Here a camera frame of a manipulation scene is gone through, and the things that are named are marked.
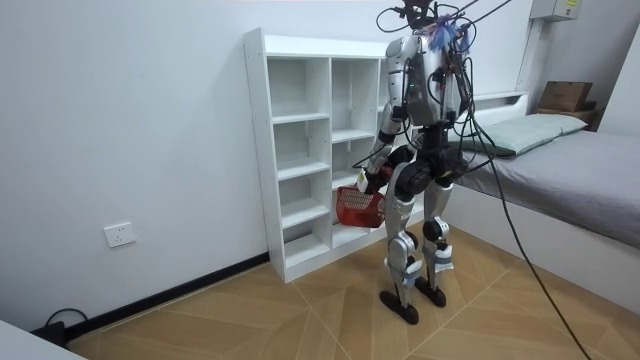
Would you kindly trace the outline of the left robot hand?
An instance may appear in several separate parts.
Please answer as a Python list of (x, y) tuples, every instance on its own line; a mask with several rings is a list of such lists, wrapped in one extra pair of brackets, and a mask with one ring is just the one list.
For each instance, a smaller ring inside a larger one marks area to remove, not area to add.
[(373, 195), (388, 185), (392, 175), (390, 167), (382, 167), (377, 173), (371, 174), (362, 168), (356, 179), (356, 187), (361, 193)]

